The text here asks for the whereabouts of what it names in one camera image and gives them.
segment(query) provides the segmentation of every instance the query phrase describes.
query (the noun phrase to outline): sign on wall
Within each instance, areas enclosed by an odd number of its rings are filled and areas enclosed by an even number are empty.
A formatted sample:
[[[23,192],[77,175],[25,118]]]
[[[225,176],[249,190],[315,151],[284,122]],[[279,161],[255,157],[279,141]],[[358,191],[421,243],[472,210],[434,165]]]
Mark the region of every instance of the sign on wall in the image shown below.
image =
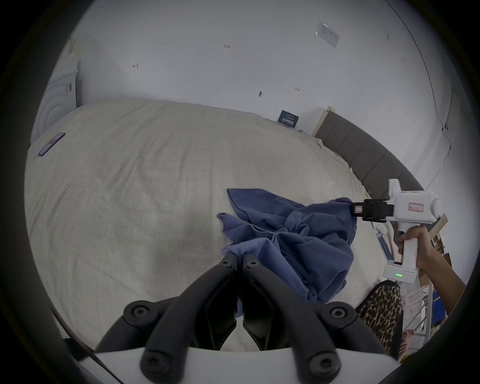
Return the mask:
[[[297,125],[297,121],[299,120],[298,116],[295,116],[292,113],[288,113],[287,111],[282,111],[280,113],[280,117],[278,118],[278,122],[280,124],[286,125],[289,128],[295,128]]]

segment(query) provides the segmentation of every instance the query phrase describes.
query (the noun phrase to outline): leopard print fabric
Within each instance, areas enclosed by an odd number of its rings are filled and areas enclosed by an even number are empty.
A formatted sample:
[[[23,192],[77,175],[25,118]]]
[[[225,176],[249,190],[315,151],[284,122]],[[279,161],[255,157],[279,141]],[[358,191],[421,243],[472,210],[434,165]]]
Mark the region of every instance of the leopard print fabric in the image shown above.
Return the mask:
[[[402,326],[403,305],[400,286],[390,280],[383,281],[368,294],[356,309],[359,317],[375,333],[389,356],[398,354],[396,334]]]

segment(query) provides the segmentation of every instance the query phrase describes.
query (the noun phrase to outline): white plastic handle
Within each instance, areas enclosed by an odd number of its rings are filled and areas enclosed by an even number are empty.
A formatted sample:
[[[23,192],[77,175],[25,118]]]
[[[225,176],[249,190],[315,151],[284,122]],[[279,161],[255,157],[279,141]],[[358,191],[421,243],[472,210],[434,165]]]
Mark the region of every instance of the white plastic handle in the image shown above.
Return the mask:
[[[416,227],[419,224],[409,223],[405,221],[398,222],[398,230],[400,232],[408,232],[410,228]],[[417,268],[417,255],[419,250],[418,239],[413,238],[403,242],[403,261],[402,267],[414,271]]]

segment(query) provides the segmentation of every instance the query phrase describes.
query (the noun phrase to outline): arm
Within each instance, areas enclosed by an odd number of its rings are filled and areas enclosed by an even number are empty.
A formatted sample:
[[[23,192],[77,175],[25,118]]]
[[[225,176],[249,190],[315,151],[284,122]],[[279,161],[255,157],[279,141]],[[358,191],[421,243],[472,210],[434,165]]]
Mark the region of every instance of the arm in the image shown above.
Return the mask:
[[[403,252],[403,241],[418,239],[417,267],[425,271],[442,299],[449,315],[462,296],[465,284],[448,265],[445,258],[430,243],[430,236],[425,226],[411,228],[400,237],[398,251]]]

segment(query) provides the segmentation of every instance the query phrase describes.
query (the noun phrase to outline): wrinkled bed sheet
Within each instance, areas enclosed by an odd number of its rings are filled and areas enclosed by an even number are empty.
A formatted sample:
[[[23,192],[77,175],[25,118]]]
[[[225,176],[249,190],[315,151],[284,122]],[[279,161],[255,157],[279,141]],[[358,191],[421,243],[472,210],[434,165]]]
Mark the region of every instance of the wrinkled bed sheet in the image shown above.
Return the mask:
[[[252,113],[106,100],[51,126],[28,151],[25,214],[40,277],[71,329],[95,348],[126,304],[179,295],[218,263],[230,242],[216,215],[234,214],[227,188],[303,205],[367,197],[321,141]],[[375,233],[358,222],[347,285],[334,300],[355,307],[382,280]],[[257,347],[239,322],[222,349]]]

